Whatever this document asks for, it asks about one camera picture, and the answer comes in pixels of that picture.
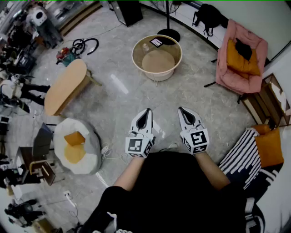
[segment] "black hose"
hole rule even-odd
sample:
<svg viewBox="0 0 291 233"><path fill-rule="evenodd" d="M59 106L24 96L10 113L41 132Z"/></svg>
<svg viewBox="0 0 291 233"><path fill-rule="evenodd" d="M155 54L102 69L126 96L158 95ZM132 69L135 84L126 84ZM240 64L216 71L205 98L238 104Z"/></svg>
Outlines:
<svg viewBox="0 0 291 233"><path fill-rule="evenodd" d="M87 40L84 40L84 39L74 40L73 47L70 49L71 52L75 55L82 54L85 51L87 41L96 41L96 46L95 46L94 50L87 53L87 55L90 55L91 53L95 52L99 46L99 41L96 38L89 38Z"/></svg>

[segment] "gray tile floor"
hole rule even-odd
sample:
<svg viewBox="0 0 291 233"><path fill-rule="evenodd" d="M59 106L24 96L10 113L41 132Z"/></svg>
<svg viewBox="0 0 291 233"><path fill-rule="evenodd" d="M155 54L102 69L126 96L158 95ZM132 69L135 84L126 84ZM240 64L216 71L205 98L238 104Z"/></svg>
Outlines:
<svg viewBox="0 0 291 233"><path fill-rule="evenodd" d="M156 34L166 26L164 16L144 8L142 10L144 19L128 28L117 20L114 12L101 8L65 37L64 45L68 47L77 38L94 36L99 40L98 49L89 56L85 52L82 59L93 71L93 77L103 85L88 85L69 103L63 114L91 123L102 142L110 144L110 156L118 157L124 152L125 137L132 118L148 107L153 111L153 133L157 137L153 151L176 142L178 150L186 152L179 139L181 129L177 114L178 107L185 106L200 114L210 135L208 153L215 162L219 162L244 129L254 124L252 117L242 104L237 104L237 94L220 85L203 88L203 85L215 80L216 65L210 60L216 58L217 52L173 21L171 28L180 33L183 49L182 61L174 75L156 86L139 71L131 60L133 46L141 38ZM52 84L65 69L55 64L59 49L41 54L33 71L35 84ZM122 92L112 77L117 77L123 83L128 90L127 94ZM12 157L18 146L32 145L42 122L59 123L62 120L60 117L47 116L43 108L35 103L31 103L31 109L30 115L13 115L7 137L7 153ZM111 185L125 167L121 159L105 159L100 175ZM64 200L63 192L71 190L73 201L78 207L78 218L83 223L97 206L105 186L96 175L81 176L65 172L60 176L65 177L65 180L51 187L42 183L29 197L37 197L41 204L59 202L46 205L44 209L56 227L62 226L67 230L77 220L69 214L69 210L74 208L68 202L60 202Z"/></svg>

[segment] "forearm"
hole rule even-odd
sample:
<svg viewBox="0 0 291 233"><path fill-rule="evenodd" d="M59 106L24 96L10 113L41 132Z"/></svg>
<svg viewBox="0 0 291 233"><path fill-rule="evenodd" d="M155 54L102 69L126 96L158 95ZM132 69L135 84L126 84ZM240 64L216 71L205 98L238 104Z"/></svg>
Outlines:
<svg viewBox="0 0 291 233"><path fill-rule="evenodd" d="M201 170L206 175L212 186L221 190L224 186L230 184L229 179L223 171L213 162L206 152L195 155Z"/></svg>
<svg viewBox="0 0 291 233"><path fill-rule="evenodd" d="M124 172L118 177L113 186L119 186L127 191L131 191L140 174L144 158L133 158Z"/></svg>

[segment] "oval wooden table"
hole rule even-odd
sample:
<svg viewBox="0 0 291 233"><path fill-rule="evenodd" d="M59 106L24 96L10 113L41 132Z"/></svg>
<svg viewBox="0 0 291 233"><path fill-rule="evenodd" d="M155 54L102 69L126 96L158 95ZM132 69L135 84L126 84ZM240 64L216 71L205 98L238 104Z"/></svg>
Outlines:
<svg viewBox="0 0 291 233"><path fill-rule="evenodd" d="M82 59L72 61L45 96L46 114L50 116L60 115L70 100L75 98L90 81L101 86L92 78L91 71L87 69Z"/></svg>

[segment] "pink armchair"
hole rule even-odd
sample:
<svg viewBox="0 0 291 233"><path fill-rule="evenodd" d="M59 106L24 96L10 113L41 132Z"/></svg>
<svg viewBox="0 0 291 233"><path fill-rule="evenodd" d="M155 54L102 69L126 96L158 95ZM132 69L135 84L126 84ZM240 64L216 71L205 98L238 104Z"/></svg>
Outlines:
<svg viewBox="0 0 291 233"><path fill-rule="evenodd" d="M228 40L232 39L233 41L236 41L236 38L241 40L242 43L247 44L252 49L256 50L258 66L261 72L260 76L250 75L249 80L247 80L228 69L226 64ZM268 43L265 40L247 30L237 22L229 19L222 46L218 50L216 81L205 85L204 87L208 87L214 83L219 83L240 95L243 93L259 92L261 90L262 74L264 72L264 64L267 52Z"/></svg>

